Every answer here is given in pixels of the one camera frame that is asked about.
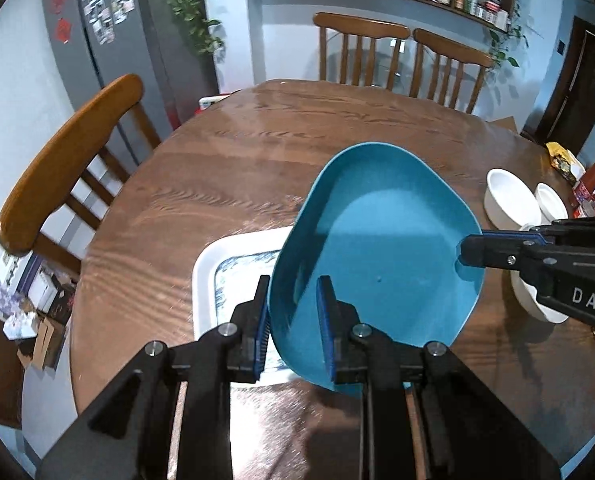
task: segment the screw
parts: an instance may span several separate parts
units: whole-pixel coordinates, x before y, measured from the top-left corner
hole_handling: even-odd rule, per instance
[[[237,331],[238,331],[238,326],[235,323],[222,323],[218,327],[218,332],[220,332],[220,335],[223,335],[224,337],[233,335]]]
[[[373,333],[373,329],[365,323],[358,323],[353,327],[353,333],[360,338],[369,337]]]
[[[447,346],[439,341],[431,341],[426,345],[426,349],[434,357],[440,357],[447,352]]]
[[[151,357],[155,357],[162,352],[162,350],[164,350],[164,345],[161,341],[151,341],[146,343],[146,346],[144,347],[146,355],[150,355]]]

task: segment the table top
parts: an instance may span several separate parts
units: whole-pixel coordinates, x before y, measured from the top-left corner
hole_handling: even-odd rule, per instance
[[[81,412],[146,342],[193,340],[191,272],[211,242],[291,225],[319,171],[377,140],[424,160],[493,228],[486,174],[568,187],[536,144],[481,119],[382,89],[268,81],[178,128],[124,185],[88,248],[76,293],[71,373]],[[506,271],[488,269],[452,346],[562,464],[595,433],[595,342],[539,322]],[[297,380],[235,390],[236,478],[357,478],[359,402]]]

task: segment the blue tray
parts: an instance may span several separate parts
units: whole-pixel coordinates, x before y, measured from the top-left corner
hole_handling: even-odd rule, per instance
[[[396,341],[452,344],[473,310],[484,269],[457,247],[480,234],[462,199],[412,153],[367,142],[338,153],[313,184],[278,256],[269,289],[271,334],[295,373],[334,388],[324,365],[315,282]]]

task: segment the door frame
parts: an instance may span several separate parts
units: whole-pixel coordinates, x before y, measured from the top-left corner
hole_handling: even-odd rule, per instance
[[[595,25],[581,19],[579,16],[574,16],[573,29],[571,30],[571,37],[569,38],[569,47],[566,51],[566,56],[564,57],[562,70],[560,70],[559,78],[555,84],[551,99],[549,100],[548,105],[546,105],[544,115],[542,115],[535,132],[532,134],[535,142],[538,142],[539,144],[546,143],[561,111],[564,109],[568,94],[573,88],[575,79],[577,78],[587,32],[595,36]]]

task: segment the white tray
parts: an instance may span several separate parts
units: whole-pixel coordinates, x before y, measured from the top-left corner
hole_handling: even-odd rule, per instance
[[[239,303],[250,301],[258,279],[271,274],[275,260],[292,227],[227,236],[202,251],[193,267],[193,333],[195,339],[220,323],[228,322]],[[280,359],[269,341],[265,370],[255,384],[285,383],[297,375]]]

